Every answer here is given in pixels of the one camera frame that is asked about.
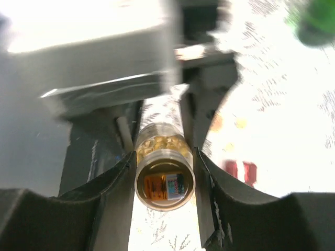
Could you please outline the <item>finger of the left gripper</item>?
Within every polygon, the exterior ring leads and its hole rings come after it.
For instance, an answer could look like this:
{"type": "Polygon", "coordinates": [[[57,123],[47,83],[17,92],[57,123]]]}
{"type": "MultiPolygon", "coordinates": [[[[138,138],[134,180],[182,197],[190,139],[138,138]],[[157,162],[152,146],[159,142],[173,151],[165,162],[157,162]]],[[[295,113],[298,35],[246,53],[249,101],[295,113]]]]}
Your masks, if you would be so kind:
{"type": "Polygon", "coordinates": [[[113,168],[130,152],[139,132],[142,106],[142,101],[136,101],[66,118],[71,130],[59,195],[113,168]]]}

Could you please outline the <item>red weekly pill organizer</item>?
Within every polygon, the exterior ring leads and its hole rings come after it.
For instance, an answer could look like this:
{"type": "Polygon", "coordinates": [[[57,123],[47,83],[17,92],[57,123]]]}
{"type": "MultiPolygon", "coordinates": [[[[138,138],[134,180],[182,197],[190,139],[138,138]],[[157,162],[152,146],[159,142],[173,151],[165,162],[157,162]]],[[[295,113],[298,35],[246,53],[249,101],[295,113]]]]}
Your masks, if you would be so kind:
{"type": "Polygon", "coordinates": [[[257,166],[253,162],[228,159],[224,161],[223,170],[252,188],[257,182],[257,166]]]}

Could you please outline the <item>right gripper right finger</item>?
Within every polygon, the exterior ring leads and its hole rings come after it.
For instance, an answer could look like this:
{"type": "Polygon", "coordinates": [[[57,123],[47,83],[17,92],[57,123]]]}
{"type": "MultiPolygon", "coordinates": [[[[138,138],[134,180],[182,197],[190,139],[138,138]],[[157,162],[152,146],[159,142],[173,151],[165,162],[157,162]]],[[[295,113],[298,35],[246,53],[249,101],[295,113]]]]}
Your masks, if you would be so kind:
{"type": "Polygon", "coordinates": [[[276,198],[193,151],[200,241],[206,250],[334,250],[334,194],[276,198]]]}

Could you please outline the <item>clear yellow pill bottle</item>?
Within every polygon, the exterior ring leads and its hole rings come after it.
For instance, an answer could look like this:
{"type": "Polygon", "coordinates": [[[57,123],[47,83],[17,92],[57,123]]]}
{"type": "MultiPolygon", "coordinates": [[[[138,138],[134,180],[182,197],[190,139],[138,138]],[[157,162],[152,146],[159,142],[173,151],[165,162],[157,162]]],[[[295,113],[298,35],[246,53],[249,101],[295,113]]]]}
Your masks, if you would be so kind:
{"type": "Polygon", "coordinates": [[[186,204],[196,182],[192,151],[178,128],[151,123],[139,132],[135,149],[139,200],[156,211],[172,211],[186,204]]]}

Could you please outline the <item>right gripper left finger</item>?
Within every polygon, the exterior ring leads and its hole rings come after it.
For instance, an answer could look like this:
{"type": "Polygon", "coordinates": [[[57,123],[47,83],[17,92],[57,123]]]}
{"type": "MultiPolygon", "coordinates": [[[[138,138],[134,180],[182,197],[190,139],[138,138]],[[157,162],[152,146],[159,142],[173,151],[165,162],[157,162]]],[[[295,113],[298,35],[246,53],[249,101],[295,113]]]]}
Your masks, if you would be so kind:
{"type": "Polygon", "coordinates": [[[127,250],[136,154],[64,193],[1,190],[1,250],[127,250]]]}

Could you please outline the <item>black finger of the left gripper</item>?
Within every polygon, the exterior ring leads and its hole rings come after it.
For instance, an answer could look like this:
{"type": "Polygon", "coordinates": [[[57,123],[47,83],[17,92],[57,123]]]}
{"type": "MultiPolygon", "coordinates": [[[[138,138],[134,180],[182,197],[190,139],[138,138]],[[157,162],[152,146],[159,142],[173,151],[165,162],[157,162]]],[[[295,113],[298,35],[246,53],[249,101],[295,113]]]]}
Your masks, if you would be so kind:
{"type": "Polygon", "coordinates": [[[184,138],[191,149],[202,148],[221,101],[238,80],[235,62],[183,71],[188,89],[180,99],[184,138]]]}

